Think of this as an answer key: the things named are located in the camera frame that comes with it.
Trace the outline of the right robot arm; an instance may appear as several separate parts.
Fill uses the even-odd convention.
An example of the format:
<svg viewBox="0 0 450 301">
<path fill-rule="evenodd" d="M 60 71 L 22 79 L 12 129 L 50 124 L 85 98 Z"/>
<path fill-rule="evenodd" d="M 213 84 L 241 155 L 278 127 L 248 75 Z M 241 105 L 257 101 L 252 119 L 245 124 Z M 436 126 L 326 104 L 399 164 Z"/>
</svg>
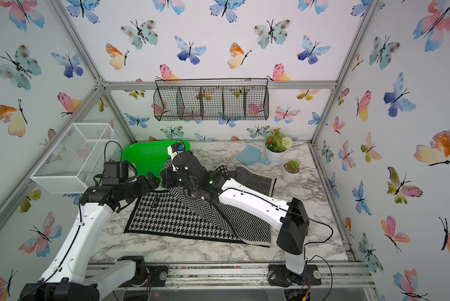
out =
<svg viewBox="0 0 450 301">
<path fill-rule="evenodd" d="M 286 254 L 286 271 L 274 268 L 268 282 L 288 287 L 292 283 L 320 283 L 315 268 L 307 264 L 306 237 L 310 226 L 305 207 L 297 198 L 284 201 L 259 193 L 220 171 L 208 171 L 191 151 L 174 143 L 167 149 L 169 167 L 160 173 L 166 188 L 180 188 L 189 198 L 211 205 L 225 204 L 262 219 L 278 230 L 277 246 Z"/>
</svg>

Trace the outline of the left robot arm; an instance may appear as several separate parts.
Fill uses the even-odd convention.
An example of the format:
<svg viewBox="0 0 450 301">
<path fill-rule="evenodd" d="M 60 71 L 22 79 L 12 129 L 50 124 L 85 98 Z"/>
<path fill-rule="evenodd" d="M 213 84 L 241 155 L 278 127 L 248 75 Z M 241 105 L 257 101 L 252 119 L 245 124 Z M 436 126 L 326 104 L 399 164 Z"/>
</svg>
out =
<svg viewBox="0 0 450 301">
<path fill-rule="evenodd" d="M 86 279 L 99 236 L 119 210 L 154 191 L 160 181 L 152 173 L 110 186 L 92 186 L 83 194 L 77 218 L 54 261 L 35 283 L 27 283 L 20 300 L 103 300 L 124 283 L 150 290 L 152 276 L 141 256 L 123 257 L 101 274 Z"/>
</svg>

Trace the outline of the black white knitted scarf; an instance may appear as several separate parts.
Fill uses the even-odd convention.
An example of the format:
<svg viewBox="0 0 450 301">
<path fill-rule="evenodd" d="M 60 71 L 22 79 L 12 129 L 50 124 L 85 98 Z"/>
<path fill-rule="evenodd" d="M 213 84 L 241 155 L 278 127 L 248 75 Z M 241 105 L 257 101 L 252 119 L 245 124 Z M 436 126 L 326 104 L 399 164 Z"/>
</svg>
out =
<svg viewBox="0 0 450 301">
<path fill-rule="evenodd" d="M 192 199 L 180 188 L 148 193 L 135 204 L 127 233 L 271 246 L 271 227 L 242 209 Z"/>
</svg>

